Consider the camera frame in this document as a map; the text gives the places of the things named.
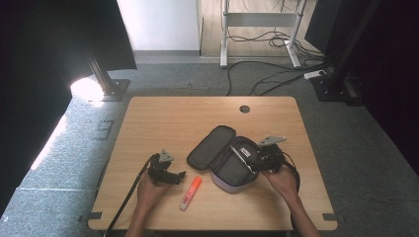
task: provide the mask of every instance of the power strip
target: power strip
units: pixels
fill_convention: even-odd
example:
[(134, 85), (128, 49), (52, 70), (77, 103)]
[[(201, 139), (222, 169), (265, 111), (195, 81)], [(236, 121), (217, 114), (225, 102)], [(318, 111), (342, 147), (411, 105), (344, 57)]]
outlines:
[(323, 71), (323, 70), (318, 70), (318, 71), (313, 71), (313, 72), (308, 72), (308, 73), (305, 73), (304, 74), (304, 78), (306, 79), (306, 80), (308, 80), (308, 79), (312, 79), (312, 78), (315, 78), (315, 77), (319, 77), (319, 76), (324, 76), (324, 75), (326, 75), (327, 73), (325, 72), (325, 71)]

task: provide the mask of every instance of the highlighter cap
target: highlighter cap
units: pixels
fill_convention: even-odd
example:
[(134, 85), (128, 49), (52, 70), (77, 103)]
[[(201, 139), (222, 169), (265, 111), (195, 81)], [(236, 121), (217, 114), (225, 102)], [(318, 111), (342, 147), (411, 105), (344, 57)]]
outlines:
[(200, 184), (201, 184), (202, 181), (203, 181), (203, 179), (201, 177), (196, 176), (195, 179), (194, 179), (194, 181), (191, 184), (191, 187), (198, 188), (200, 186)]

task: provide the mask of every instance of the human hand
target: human hand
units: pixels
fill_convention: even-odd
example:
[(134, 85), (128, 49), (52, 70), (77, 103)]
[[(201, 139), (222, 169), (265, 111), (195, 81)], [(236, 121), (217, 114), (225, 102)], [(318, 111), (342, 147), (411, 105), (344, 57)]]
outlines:
[(147, 172), (141, 177), (137, 186), (137, 207), (142, 210), (150, 210), (157, 204), (161, 197), (170, 188), (164, 183), (154, 184)]
[(291, 201), (298, 197), (295, 176), (288, 166), (283, 165), (277, 173), (269, 171), (261, 173), (267, 178), (275, 192), (281, 195), (285, 201)]

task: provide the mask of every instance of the orange highlighter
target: orange highlighter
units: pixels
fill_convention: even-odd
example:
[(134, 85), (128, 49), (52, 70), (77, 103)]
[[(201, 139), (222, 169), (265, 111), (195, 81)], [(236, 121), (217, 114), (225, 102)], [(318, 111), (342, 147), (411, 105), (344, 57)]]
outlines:
[(181, 203), (179, 204), (179, 208), (181, 210), (186, 210), (189, 203), (191, 202), (194, 194), (197, 192), (198, 187), (200, 186), (203, 179), (201, 177), (196, 176), (194, 181), (192, 182), (191, 186), (189, 187), (188, 191), (185, 193), (185, 196), (182, 198)]

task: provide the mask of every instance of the open case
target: open case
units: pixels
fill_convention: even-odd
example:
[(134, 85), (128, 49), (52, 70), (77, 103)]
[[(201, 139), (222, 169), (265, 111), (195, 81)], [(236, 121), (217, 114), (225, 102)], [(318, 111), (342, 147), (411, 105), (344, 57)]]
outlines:
[(213, 182), (228, 193), (237, 193), (253, 182), (253, 172), (246, 162), (256, 161), (258, 145), (236, 131), (219, 125), (189, 154), (187, 162), (198, 170), (210, 169)]

